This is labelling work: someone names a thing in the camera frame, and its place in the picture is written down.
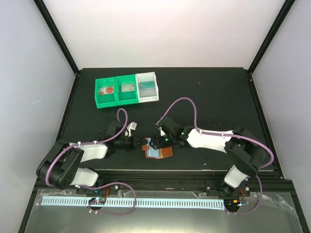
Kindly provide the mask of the brown leather card holder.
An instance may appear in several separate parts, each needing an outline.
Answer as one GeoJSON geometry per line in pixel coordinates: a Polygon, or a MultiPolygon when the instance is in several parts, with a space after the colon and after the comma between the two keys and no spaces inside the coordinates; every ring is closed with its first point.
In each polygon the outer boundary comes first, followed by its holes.
{"type": "MultiPolygon", "coordinates": [[[[144,152],[146,152],[146,150],[148,149],[147,144],[145,146],[142,147],[142,150],[144,152]]],[[[162,159],[167,158],[167,157],[171,157],[173,155],[173,150],[172,147],[168,147],[168,148],[163,148],[162,150],[162,159]]]]}

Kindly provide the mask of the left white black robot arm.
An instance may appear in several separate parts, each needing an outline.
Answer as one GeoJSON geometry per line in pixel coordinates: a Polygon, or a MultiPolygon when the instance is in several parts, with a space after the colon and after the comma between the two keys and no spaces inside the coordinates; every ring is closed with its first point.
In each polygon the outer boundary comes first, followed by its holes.
{"type": "Polygon", "coordinates": [[[58,140],[36,169],[36,175],[47,185],[64,190],[69,186],[87,186],[94,194],[101,193],[104,181],[91,168],[81,163],[108,158],[117,150],[133,151],[148,144],[148,140],[135,133],[137,124],[124,126],[113,121],[106,133],[98,133],[91,142],[67,143],[58,140]]]}

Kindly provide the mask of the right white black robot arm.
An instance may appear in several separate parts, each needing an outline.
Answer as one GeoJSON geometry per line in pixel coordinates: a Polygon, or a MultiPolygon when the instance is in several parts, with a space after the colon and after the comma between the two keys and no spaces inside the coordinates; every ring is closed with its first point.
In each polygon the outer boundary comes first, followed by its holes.
{"type": "Polygon", "coordinates": [[[221,183],[221,190],[227,196],[236,193],[243,181],[257,175],[268,154],[260,142],[243,127],[234,131],[208,131],[194,126],[182,127],[167,116],[156,127],[160,134],[152,136],[148,142],[154,150],[177,146],[204,148],[227,154],[233,162],[221,183]]]}

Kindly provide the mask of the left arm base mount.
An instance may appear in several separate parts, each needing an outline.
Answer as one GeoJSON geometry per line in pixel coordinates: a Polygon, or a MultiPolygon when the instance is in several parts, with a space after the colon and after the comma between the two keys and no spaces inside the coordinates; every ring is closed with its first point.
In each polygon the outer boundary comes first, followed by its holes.
{"type": "Polygon", "coordinates": [[[84,195],[107,195],[110,192],[110,187],[105,187],[105,188],[99,188],[103,185],[108,184],[107,180],[104,179],[103,177],[99,177],[98,180],[95,182],[91,188],[95,189],[90,189],[86,188],[86,186],[81,186],[79,188],[76,188],[76,194],[84,194],[84,195]]]}

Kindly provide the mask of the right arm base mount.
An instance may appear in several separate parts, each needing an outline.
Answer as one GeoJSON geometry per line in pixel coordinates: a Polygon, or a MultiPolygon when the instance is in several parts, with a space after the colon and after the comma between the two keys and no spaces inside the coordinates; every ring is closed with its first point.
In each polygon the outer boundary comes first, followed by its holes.
{"type": "Polygon", "coordinates": [[[247,181],[243,181],[238,187],[234,188],[221,179],[210,179],[205,181],[207,196],[222,198],[237,198],[242,195],[250,196],[250,187],[247,181]]]}

